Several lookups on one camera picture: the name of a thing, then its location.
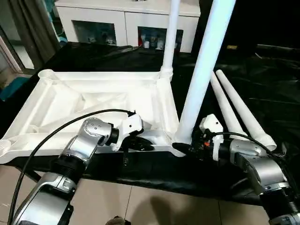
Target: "glass cabinet door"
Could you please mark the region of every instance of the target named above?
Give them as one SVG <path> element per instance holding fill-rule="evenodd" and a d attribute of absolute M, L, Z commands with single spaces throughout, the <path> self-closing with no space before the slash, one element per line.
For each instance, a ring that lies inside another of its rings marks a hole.
<path fill-rule="evenodd" d="M 164 49 L 169 23 L 168 15 L 130 12 L 126 12 L 125 15 L 128 45 Z M 185 53 L 191 52 L 197 24 L 198 17 L 178 17 L 176 50 Z"/>
<path fill-rule="evenodd" d="M 127 45 L 124 12 L 73 7 L 57 10 L 68 41 Z"/>

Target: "silver robotic arm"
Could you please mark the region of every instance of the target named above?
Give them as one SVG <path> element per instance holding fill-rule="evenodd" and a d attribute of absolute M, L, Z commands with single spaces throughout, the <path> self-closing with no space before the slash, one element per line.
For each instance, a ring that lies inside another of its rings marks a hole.
<path fill-rule="evenodd" d="M 114 128 L 97 118 L 86 119 L 61 155 L 52 163 L 51 171 L 43 175 L 14 215 L 13 225 L 67 225 L 73 213 L 70 201 L 77 183 L 97 149 L 111 145 L 116 151 L 123 140 L 143 123 L 134 114 Z"/>
<path fill-rule="evenodd" d="M 300 225 L 295 188 L 291 187 L 279 160 L 254 142 L 225 141 L 222 135 L 214 135 L 218 132 L 223 132 L 223 127 L 214 115 L 209 115 L 195 131 L 191 145 L 173 143 L 173 147 L 200 160 L 230 161 L 246 173 L 270 218 L 270 225 Z"/>

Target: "electrical wire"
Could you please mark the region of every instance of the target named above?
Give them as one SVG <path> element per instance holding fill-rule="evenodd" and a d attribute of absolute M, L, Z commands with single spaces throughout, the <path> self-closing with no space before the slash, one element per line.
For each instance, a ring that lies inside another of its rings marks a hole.
<path fill-rule="evenodd" d="M 240 137 L 244 137 L 252 142 L 254 142 L 255 144 L 257 144 L 258 146 L 260 146 L 262 149 L 264 149 L 266 151 L 266 153 L 273 158 L 273 160 L 275 162 L 278 163 L 278 165 L 280 166 L 280 168 L 283 170 L 284 175 L 286 176 L 286 178 L 288 179 L 288 183 L 289 185 L 292 187 L 292 190 L 295 193 L 299 192 L 299 188 L 298 185 L 296 183 L 296 180 L 294 178 L 294 176 L 292 175 L 292 173 L 289 170 L 289 166 L 288 164 L 279 156 L 275 155 L 272 151 L 270 151 L 266 146 L 264 146 L 262 143 L 258 142 L 257 140 L 255 140 L 254 138 L 247 136 L 247 135 L 242 135 L 239 133 L 235 133 L 235 132 L 216 132 L 216 133 L 212 133 L 212 136 L 217 136 L 217 135 L 235 135 L 235 136 L 240 136 Z"/>
<path fill-rule="evenodd" d="M 262 149 L 264 149 L 269 156 L 271 156 L 273 158 L 279 158 L 271 150 L 269 150 L 266 146 L 264 146 L 262 143 L 258 142 L 257 140 L 255 140 L 254 138 L 252 138 L 250 136 L 242 135 L 242 134 L 235 133 L 235 132 L 216 132 L 216 133 L 212 133 L 212 136 L 217 136 L 217 135 L 235 135 L 235 136 L 240 136 L 240 137 L 246 138 L 246 139 L 254 142 L 255 144 L 257 144 Z"/>
<path fill-rule="evenodd" d="M 90 112 L 88 114 L 85 114 L 83 116 L 77 117 L 65 124 L 63 124 L 62 126 L 60 126 L 59 128 L 57 128 L 56 130 L 54 130 L 52 133 L 50 133 L 45 139 L 43 139 L 38 145 L 37 147 L 31 152 L 31 154 L 29 155 L 29 158 L 27 159 L 17 182 L 17 185 L 15 187 L 15 191 L 14 191 L 14 195 L 13 195 L 13 199 L 11 201 L 11 206 L 10 206 L 10 210 L 9 210 L 9 216 L 8 216 L 8 225 L 12 225 L 13 222 L 13 218 L 14 218 L 14 212 L 15 212 L 15 205 L 17 202 L 17 198 L 18 198 L 18 194 L 20 191 L 20 187 L 21 187 L 21 183 L 22 180 L 24 178 L 25 175 L 25 171 L 28 167 L 29 162 L 32 160 L 32 158 L 34 157 L 34 155 L 36 154 L 36 152 L 42 147 L 42 145 L 48 141 L 51 137 L 53 137 L 55 134 L 57 134 L 59 131 L 61 131 L 63 128 L 69 126 L 70 124 L 77 122 L 79 120 L 82 120 L 84 118 L 87 118 L 89 116 L 92 115 L 96 115 L 96 114 L 100 114 L 100 113 L 106 113 L 106 112 L 121 112 L 121 113 L 127 113 L 129 116 L 133 115 L 134 112 L 128 111 L 128 110 L 124 110 L 124 109 L 105 109 L 105 110 L 99 110 L 99 111 L 95 111 L 95 112 Z"/>

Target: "white plastic pole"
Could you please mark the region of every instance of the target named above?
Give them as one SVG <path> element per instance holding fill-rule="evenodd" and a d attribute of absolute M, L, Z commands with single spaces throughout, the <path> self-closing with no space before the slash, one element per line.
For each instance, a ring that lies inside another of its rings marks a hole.
<path fill-rule="evenodd" d="M 217 102 L 220 106 L 222 115 L 224 117 L 226 126 L 228 128 L 228 131 L 239 133 L 242 135 L 247 135 L 243 131 L 242 127 L 240 126 L 240 123 L 239 123 L 238 119 L 236 118 L 234 111 L 231 108 L 230 103 L 229 103 L 214 72 L 211 73 L 210 83 L 215 92 L 215 96 L 216 96 Z M 239 137 L 239 136 L 235 136 L 235 135 L 231 135 L 230 137 L 234 138 L 234 139 L 238 139 L 238 140 L 247 140 L 243 137 Z"/>
<path fill-rule="evenodd" d="M 164 61 L 160 69 L 160 77 L 172 77 L 173 75 L 173 56 L 176 42 L 179 7 L 180 0 L 171 0 L 169 24 L 165 39 Z"/>
<path fill-rule="evenodd" d="M 235 0 L 214 0 L 174 141 L 190 144 L 191 134 L 216 64 Z"/>
<path fill-rule="evenodd" d="M 225 74 L 222 70 L 218 70 L 216 72 L 220 82 L 222 83 L 226 93 L 228 94 L 230 100 L 232 101 L 234 107 L 239 113 L 241 119 L 243 120 L 245 126 L 247 127 L 250 135 L 264 146 L 266 146 L 269 150 L 274 150 L 276 148 L 276 144 L 269 136 L 265 133 L 261 125 L 255 119 L 254 115 L 251 113 L 249 108 L 246 106 L 244 101 L 241 99 L 237 91 L 231 85 Z"/>

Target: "table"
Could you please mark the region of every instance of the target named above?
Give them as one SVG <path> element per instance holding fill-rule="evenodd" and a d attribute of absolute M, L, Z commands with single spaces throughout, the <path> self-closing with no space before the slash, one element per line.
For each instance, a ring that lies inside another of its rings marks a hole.
<path fill-rule="evenodd" d="M 112 47 L 68 43 L 42 69 L 67 71 L 158 71 L 162 64 L 161 51 L 131 47 Z M 180 117 L 196 59 L 187 53 L 174 56 L 174 76 L 171 82 L 176 109 Z M 221 68 L 265 131 L 286 150 L 285 160 L 300 184 L 300 62 L 279 58 L 263 58 L 235 52 L 221 54 L 216 69 Z M 35 74 L 10 99 L 1 103 L 0 137 L 31 93 L 38 76 Z M 225 127 L 212 88 L 205 95 L 197 124 L 214 113 Z M 49 171 L 56 156 L 34 157 L 27 175 L 34 180 L 34 171 Z M 201 162 L 194 158 L 177 158 L 169 152 L 129 153 L 129 164 L 123 165 L 122 153 L 96 154 L 84 178 L 105 180 L 128 185 L 156 188 L 182 194 L 260 204 L 245 174 L 228 163 Z M 6 165 L 21 169 L 27 157 L 18 157 Z"/>

